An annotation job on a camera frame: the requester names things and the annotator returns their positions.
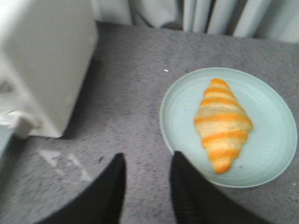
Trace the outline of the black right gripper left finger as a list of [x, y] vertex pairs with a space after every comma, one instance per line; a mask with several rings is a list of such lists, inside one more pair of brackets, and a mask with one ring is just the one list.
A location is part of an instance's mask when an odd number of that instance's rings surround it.
[[78, 197], [40, 224], [118, 224], [126, 191], [126, 161], [118, 153]]

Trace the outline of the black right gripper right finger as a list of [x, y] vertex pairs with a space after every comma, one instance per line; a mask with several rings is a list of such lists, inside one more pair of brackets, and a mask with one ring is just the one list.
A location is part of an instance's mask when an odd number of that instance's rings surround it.
[[267, 224], [220, 192], [176, 151], [170, 171], [171, 200], [178, 224]]

